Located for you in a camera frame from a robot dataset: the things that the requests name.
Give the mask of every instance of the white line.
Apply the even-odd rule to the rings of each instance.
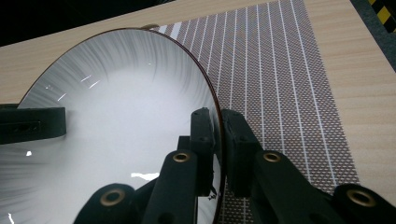
[[[212,60],[212,51],[213,51],[213,42],[215,41],[215,34],[216,34],[216,26],[218,24],[218,15],[216,14],[215,18],[215,26],[213,27],[213,36],[212,36],[212,43],[210,44],[210,53],[209,53],[209,62],[207,62],[207,73],[209,74],[209,67],[210,67],[210,62]]]
[[[164,34],[164,33],[165,33],[165,31],[166,31],[166,27],[168,27],[168,26],[167,26],[167,25],[160,26],[160,29],[158,30],[158,32],[160,32],[160,33]]]
[[[300,27],[299,27],[298,22],[297,22],[297,17],[296,17],[295,11],[294,11],[294,5],[293,5],[292,0],[290,0],[290,3],[291,3],[292,11],[293,11],[294,21],[295,21],[295,24],[297,26],[297,33],[298,33],[298,36],[299,36],[299,39],[300,39],[301,50],[303,51],[303,55],[304,55],[304,63],[305,63],[305,67],[306,67],[306,73],[308,74],[309,85],[311,87],[315,108],[317,110],[318,124],[319,124],[320,132],[321,132],[321,135],[322,135],[323,145],[324,145],[324,149],[325,149],[325,152],[326,152],[327,160],[329,162],[330,173],[332,174],[332,183],[336,187],[337,186],[337,181],[335,179],[334,171],[332,170],[332,161],[330,159],[329,149],[327,148],[326,137],[325,137],[325,134],[324,134],[324,131],[323,131],[323,126],[322,126],[322,123],[321,123],[321,118],[320,118],[320,114],[319,114],[319,110],[318,110],[318,102],[317,102],[317,98],[316,98],[316,95],[315,95],[314,86],[312,84],[311,73],[309,71],[308,62],[307,62],[307,59],[306,59],[306,56],[305,56],[304,43],[303,43],[303,39],[301,37]]]
[[[218,77],[218,86],[216,87],[216,95],[219,95],[220,76],[221,76],[221,67],[222,67],[222,55],[223,55],[223,52],[224,52],[224,38],[225,38],[225,29],[226,28],[227,28],[227,12],[225,12],[225,19],[224,19],[224,33],[223,33],[223,42],[221,43],[219,77]]]
[[[244,200],[244,224],[247,223],[247,199],[243,198]]]
[[[248,120],[248,8],[245,21],[245,119]]]
[[[87,80],[88,78],[90,78],[92,75],[88,76],[88,77],[84,77],[80,82],[83,82],[85,80]]]
[[[10,213],[8,213],[8,218],[11,224],[14,224],[14,220],[12,220],[12,215]]]
[[[265,149],[264,144],[264,101],[262,97],[262,43],[260,42],[260,25],[259,25],[259,5],[256,6],[257,14],[257,40],[259,42],[259,73],[260,73],[260,101],[262,105],[262,148]]]
[[[92,88],[92,87],[94,87],[96,84],[98,84],[100,82],[100,80],[99,81],[97,81],[97,82],[95,82],[95,83],[93,83],[91,86],[90,86],[90,88]]]
[[[231,68],[231,88],[230,88],[230,109],[233,109],[233,71],[235,64],[235,41],[236,41],[236,19],[238,17],[238,10],[235,11],[235,24],[233,28],[233,66]]]
[[[186,36],[190,29],[190,23],[191,23],[191,21],[189,21],[189,23],[187,24],[186,34],[184,34],[183,43],[181,43],[183,45],[184,45],[184,42],[186,42]]]
[[[192,36],[190,51],[192,51],[192,46],[194,46],[195,35],[197,34],[198,24],[199,24],[199,18],[197,20],[197,24],[195,25],[195,30],[194,30],[194,35]]]
[[[270,34],[271,34],[271,45],[272,45],[272,53],[273,53],[273,61],[274,61],[274,73],[275,73],[275,84],[276,84],[276,98],[277,98],[277,110],[279,112],[279,126],[280,126],[280,141],[282,144],[282,153],[286,155],[285,151],[285,139],[283,137],[283,123],[282,123],[282,110],[280,109],[280,97],[279,97],[279,86],[277,85],[277,71],[276,71],[276,58],[275,58],[275,46],[274,46],[274,36],[271,24],[271,12],[270,12],[270,5],[267,3],[268,6],[268,21],[270,25]]]
[[[63,94],[63,95],[58,99],[58,101],[62,100],[62,98],[64,98],[64,97],[66,96],[66,94],[67,94],[67,93]]]
[[[280,18],[282,20],[282,27],[283,27],[283,33],[285,34],[285,46],[286,46],[286,52],[288,53],[288,61],[289,61],[289,70],[290,70],[290,77],[291,77],[291,85],[293,87],[293,93],[294,93],[294,103],[296,105],[296,110],[297,110],[297,119],[299,123],[299,128],[300,128],[300,136],[301,136],[301,142],[303,145],[303,154],[304,154],[304,160],[305,160],[305,169],[306,169],[306,175],[308,177],[308,181],[311,182],[311,174],[309,173],[309,165],[308,165],[308,156],[306,154],[306,148],[305,148],[305,140],[304,140],[304,131],[303,131],[303,124],[301,123],[301,115],[300,115],[300,107],[298,104],[298,99],[297,99],[297,91],[296,87],[294,84],[294,74],[293,74],[293,68],[291,66],[291,58],[290,58],[290,52],[289,52],[289,42],[288,38],[286,36],[286,28],[285,28],[285,21],[283,19],[283,14],[282,14],[282,6],[280,5],[280,1],[278,1],[279,4],[279,12],[280,12]]]
[[[177,39],[178,33],[180,32],[181,21],[174,24],[174,27],[171,32],[171,37]]]
[[[205,35],[206,35],[207,19],[208,19],[208,18],[209,18],[209,16],[206,16],[204,34],[203,34],[203,36],[202,36],[201,47],[199,48],[198,62],[199,62],[199,60],[201,59],[202,45],[204,44],[204,39],[205,39]]]

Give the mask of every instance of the striped pattern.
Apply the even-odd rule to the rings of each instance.
[[[389,33],[396,33],[396,18],[382,0],[368,0],[376,16]]]
[[[302,0],[240,8],[155,30],[189,49],[220,106],[245,115],[264,149],[288,156],[324,191],[358,183]],[[219,223],[251,223],[248,200],[226,191]]]

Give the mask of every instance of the black bracket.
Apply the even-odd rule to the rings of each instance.
[[[59,137],[66,134],[64,107],[18,109],[0,105],[0,145]]]
[[[249,197],[255,223],[391,223],[396,208],[355,184],[331,196],[314,188],[292,162],[262,150],[244,117],[222,110],[226,130],[228,184],[236,197]]]

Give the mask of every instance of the brass screw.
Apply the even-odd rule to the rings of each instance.
[[[266,161],[270,161],[270,162],[279,162],[280,161],[280,157],[277,154],[272,153],[272,152],[264,153],[264,159]]]
[[[350,201],[357,203],[364,207],[374,207],[376,205],[375,199],[369,193],[359,189],[349,189],[346,192]]]
[[[190,155],[187,153],[180,152],[180,153],[177,153],[176,155],[174,155],[173,159],[174,159],[174,161],[177,161],[177,162],[185,162],[190,159]]]
[[[117,198],[110,199],[108,196],[117,195]],[[122,189],[111,189],[108,192],[104,193],[100,198],[100,203],[103,206],[113,206],[117,203],[120,203],[125,198],[125,191]]]

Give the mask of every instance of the screw hole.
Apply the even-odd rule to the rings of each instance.
[[[350,189],[346,192],[346,196],[354,203],[357,203],[364,207],[374,207],[375,199],[369,193],[358,190]]]
[[[265,153],[264,154],[264,159],[270,162],[279,162],[280,161],[280,157],[278,155],[276,155],[275,153]]]
[[[184,162],[190,159],[190,155],[186,153],[177,153],[173,159],[177,162]]]
[[[175,217],[170,213],[163,213],[158,217],[158,223],[161,224],[172,224],[175,221]]]

